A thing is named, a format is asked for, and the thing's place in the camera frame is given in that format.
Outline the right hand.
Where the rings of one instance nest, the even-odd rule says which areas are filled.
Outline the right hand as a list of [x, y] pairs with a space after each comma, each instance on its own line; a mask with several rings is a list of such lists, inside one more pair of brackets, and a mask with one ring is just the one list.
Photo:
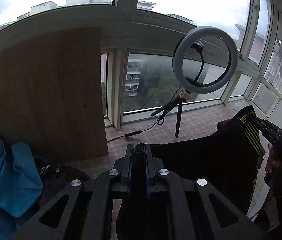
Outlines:
[[280, 167], [281, 162], [279, 162], [275, 158], [274, 147], [272, 146], [272, 144], [268, 145], [268, 152], [269, 152], [269, 155], [268, 155], [267, 163], [266, 163], [266, 166], [265, 166], [265, 172], [266, 172], [266, 174], [271, 174], [274, 168]]

